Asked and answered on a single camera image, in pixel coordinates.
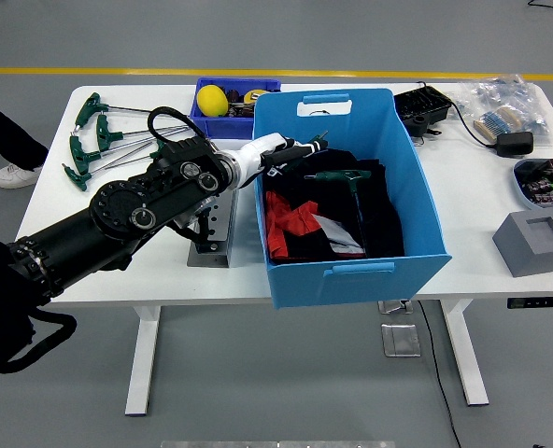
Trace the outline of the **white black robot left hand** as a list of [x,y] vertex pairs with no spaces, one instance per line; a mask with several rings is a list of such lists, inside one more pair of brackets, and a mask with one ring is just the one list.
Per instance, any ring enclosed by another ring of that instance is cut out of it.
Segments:
[[328,146],[326,133],[302,144],[280,133],[270,133],[239,149],[224,149],[220,155],[230,169],[228,189],[242,189],[260,173],[277,172],[283,165],[308,157]]

